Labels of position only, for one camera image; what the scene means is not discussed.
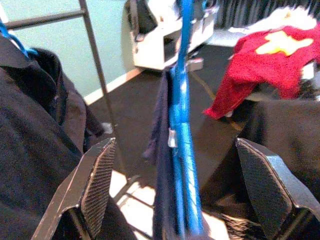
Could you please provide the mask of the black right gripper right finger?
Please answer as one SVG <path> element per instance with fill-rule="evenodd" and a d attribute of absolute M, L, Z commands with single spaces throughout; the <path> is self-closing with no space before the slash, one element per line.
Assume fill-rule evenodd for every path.
<path fill-rule="evenodd" d="M 269 240 L 318 240 L 320 203 L 266 147 L 238 138 L 236 148 L 250 203 Z"/>

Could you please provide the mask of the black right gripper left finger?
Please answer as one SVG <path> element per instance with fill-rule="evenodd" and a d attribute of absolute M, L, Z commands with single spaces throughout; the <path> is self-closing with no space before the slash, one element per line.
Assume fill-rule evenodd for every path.
<path fill-rule="evenodd" d="M 116 139 L 93 145 L 59 185 L 33 240 L 93 240 L 101 230 L 107 203 Z"/>

